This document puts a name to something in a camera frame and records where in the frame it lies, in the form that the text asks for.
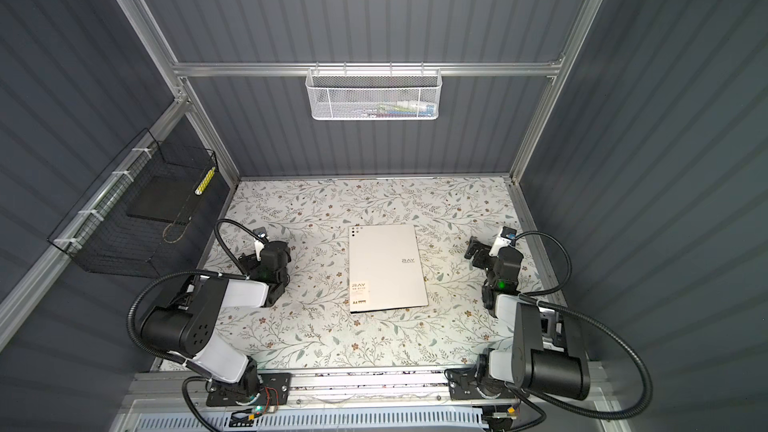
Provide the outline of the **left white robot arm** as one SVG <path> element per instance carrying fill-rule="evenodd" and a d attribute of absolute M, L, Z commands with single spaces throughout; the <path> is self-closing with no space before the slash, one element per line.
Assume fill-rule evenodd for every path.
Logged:
<path fill-rule="evenodd" d="M 290 283 L 290 247 L 269 241 L 238 263 L 246 277 L 204 272 L 155 280 L 129 309 L 127 329 L 144 351 L 179 363 L 211 382 L 211 395 L 253 404 L 266 397 L 256 362 L 231 346 L 215 326 L 223 308 L 268 308 Z"/>

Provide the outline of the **grey folder with black inside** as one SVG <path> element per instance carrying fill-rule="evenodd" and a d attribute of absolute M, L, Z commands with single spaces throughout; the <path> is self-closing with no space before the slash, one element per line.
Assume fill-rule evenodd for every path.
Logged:
<path fill-rule="evenodd" d="M 415 227 L 350 227 L 350 311 L 365 313 L 427 305 Z"/>

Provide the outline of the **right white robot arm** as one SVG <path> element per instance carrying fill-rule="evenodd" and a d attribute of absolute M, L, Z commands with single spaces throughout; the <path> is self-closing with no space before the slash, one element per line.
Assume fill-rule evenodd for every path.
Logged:
<path fill-rule="evenodd" d="M 491 245 L 477 237 L 469 239 L 464 258 L 485 272 L 481 299 L 492 317 L 513 325 L 512 344 L 482 352 L 469 373 L 469 382 L 483 394 L 493 394 L 509 383 L 530 393 L 553 394 L 584 400 L 591 378 L 579 323 L 564 313 L 546 307 L 544 296 L 560 291 L 567 279 L 549 289 L 522 292 L 518 289 L 523 254 L 516 247 L 522 238 L 548 239 L 563 253 L 566 277 L 572 261 L 562 243 L 540 231 L 518 233 L 504 227 Z"/>

